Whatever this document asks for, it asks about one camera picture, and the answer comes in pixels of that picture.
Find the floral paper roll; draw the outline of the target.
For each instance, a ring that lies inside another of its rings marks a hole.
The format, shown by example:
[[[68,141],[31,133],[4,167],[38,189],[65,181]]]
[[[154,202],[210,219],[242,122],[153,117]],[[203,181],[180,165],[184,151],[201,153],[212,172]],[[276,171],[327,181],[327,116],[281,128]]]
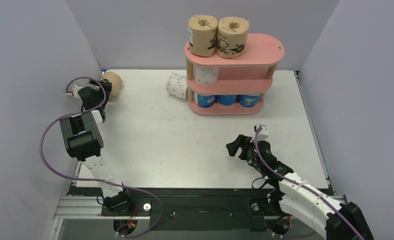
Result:
[[[166,92],[176,98],[188,100],[187,78],[184,75],[171,73],[166,82]]]

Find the brown roll black print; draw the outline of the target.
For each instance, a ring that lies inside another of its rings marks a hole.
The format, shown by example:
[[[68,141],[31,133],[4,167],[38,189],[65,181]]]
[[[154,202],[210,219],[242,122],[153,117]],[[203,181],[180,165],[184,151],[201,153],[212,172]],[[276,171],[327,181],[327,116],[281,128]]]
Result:
[[[123,84],[121,77],[112,71],[106,71],[102,74],[101,80],[107,80],[112,84],[108,101],[113,102]]]

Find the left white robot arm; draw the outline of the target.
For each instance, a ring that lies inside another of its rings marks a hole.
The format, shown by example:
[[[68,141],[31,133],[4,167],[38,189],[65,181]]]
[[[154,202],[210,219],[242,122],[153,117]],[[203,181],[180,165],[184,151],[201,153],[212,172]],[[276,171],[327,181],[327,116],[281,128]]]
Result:
[[[91,79],[89,83],[87,87],[72,87],[73,96],[82,100],[84,113],[60,120],[64,145],[68,155],[81,162],[95,178],[102,190],[103,206],[114,214],[128,215],[134,201],[103,158],[104,143],[98,129],[98,124],[105,122],[105,106],[113,85],[105,78]]]

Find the blue paper roll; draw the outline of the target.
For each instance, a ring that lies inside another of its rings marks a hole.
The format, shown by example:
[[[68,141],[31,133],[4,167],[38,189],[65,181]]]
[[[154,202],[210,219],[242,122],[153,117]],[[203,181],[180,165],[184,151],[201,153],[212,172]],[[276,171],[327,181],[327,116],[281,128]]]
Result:
[[[210,108],[216,103],[216,95],[201,95],[194,93],[194,102],[201,108]]]

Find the brown roll with barcode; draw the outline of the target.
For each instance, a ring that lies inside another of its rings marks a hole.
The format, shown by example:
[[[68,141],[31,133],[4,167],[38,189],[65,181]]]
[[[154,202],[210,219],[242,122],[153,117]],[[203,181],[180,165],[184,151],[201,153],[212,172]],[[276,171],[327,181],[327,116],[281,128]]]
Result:
[[[188,20],[188,42],[190,52],[201,57],[210,57],[216,51],[217,18],[211,15],[194,15]]]

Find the brown roll cartoon print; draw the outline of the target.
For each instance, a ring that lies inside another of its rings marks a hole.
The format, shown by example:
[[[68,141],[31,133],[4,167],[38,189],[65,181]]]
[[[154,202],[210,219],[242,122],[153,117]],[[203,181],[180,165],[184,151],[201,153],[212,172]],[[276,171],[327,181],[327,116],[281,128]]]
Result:
[[[230,16],[222,18],[217,28],[217,54],[221,58],[235,59],[244,53],[250,23],[248,20]]]

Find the pink three-tier shelf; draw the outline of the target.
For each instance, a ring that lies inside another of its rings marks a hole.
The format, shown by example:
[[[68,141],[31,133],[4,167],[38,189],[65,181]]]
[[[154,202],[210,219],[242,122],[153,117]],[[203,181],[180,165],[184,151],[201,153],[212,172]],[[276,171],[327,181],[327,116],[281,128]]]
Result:
[[[273,74],[285,55],[284,45],[275,37],[250,33],[243,55],[237,58],[221,58],[218,54],[202,57],[192,54],[190,44],[184,46],[188,84],[188,105],[190,109],[203,116],[253,115],[263,108],[264,94],[273,83]],[[197,83],[197,67],[218,68],[218,80],[213,85]],[[260,97],[253,107],[244,107],[235,102],[222,105],[218,102],[210,107],[198,106],[194,95],[249,95]]]

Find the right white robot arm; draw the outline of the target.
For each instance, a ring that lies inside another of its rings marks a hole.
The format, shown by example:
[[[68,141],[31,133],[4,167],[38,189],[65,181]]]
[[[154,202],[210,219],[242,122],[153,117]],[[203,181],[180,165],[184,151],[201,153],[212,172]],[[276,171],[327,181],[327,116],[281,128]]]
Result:
[[[246,161],[274,187],[267,195],[267,207],[272,213],[297,218],[325,240],[373,239],[358,205],[343,203],[308,184],[273,155],[269,142],[240,134],[226,148],[231,157]]]

